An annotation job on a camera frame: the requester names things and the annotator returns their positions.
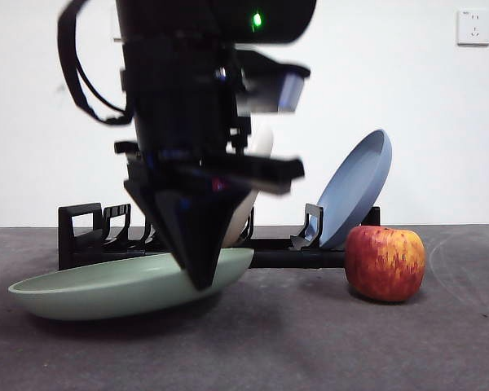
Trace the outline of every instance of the floor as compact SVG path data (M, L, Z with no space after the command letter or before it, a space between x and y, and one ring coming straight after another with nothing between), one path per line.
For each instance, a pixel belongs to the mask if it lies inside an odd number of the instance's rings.
M409 302L357 296L344 270L249 270L152 314L63 323L12 283L57 267L56 229L0 229L0 390L489 390L489 226L414 226Z

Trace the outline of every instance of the black metal bracket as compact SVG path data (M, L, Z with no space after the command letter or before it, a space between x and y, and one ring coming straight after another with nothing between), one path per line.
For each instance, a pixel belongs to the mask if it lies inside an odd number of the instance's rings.
M102 212L101 204L83 204L58 209L59 270L142 257L168 252L158 233L145 222L143 235L138 239L129 237L130 204L107 207ZM84 234L74 233L73 217L92 214L92 230ZM111 237L111 219L125 216L120 232ZM255 250L251 268L299 268L319 269L343 267L344 251L326 251L319 248L324 227L324 210L313 204L305 206L305 223L297 235L289 238L253 238L254 209L250 212L245 228L236 247ZM307 239L311 218L316 219L316 232ZM362 225L380 226L381 211L373 207Z

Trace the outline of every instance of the white wall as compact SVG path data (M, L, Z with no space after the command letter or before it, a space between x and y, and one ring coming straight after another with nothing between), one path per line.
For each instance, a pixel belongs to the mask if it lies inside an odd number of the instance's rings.
M55 42L64 3L0 0L0 226L55 226L60 205L130 202L112 144L134 131L94 123L64 87ZM489 47L456 45L464 7L489 0L319 0L303 38L263 48L312 77L295 115L254 119L274 128L275 155L306 167L290 196L260 195L258 223L301 222L304 204L377 128L394 149L377 201L385 224L489 222ZM78 41L90 79L122 104L111 10L91 0Z

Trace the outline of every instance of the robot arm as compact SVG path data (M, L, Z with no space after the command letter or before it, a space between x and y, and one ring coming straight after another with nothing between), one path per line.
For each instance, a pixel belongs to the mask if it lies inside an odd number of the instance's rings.
M310 23L315 0L117 0L126 107L103 99L76 54L71 1L59 18L58 47L76 105L98 121L134 118L137 143L127 155L125 188L198 289L214 278L231 216L252 188L282 194L304 175L299 160L244 156L253 112L297 106L306 68L279 64L236 43L285 43ZM80 78L118 117L90 108ZM236 153L227 153L231 143Z

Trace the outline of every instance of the apple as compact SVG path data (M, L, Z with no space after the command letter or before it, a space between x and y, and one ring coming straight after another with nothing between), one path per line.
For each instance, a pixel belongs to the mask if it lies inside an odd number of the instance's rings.
M413 231L357 226L346 239L348 282L366 297L406 301L422 284L425 250Z

